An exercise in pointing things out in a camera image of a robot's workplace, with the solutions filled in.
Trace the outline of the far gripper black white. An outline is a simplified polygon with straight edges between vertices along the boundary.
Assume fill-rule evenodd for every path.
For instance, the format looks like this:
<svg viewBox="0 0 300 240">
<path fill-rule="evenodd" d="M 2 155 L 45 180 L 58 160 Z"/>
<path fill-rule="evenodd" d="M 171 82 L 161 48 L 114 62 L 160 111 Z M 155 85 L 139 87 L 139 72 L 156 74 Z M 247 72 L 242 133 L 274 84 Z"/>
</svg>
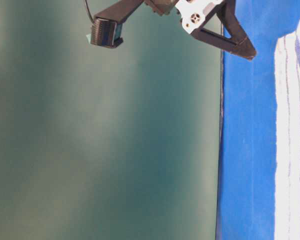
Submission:
<svg viewBox="0 0 300 240">
<path fill-rule="evenodd" d="M 208 19 L 208 14 L 221 5 L 220 0 L 145 0 L 152 10 L 168 15 L 175 7 L 181 15 L 183 29 L 196 40 L 212 45 L 233 55 L 252 60 L 256 49 L 235 16 L 236 1 L 224 0 L 217 16 L 230 38 L 199 27 Z"/>
</svg>

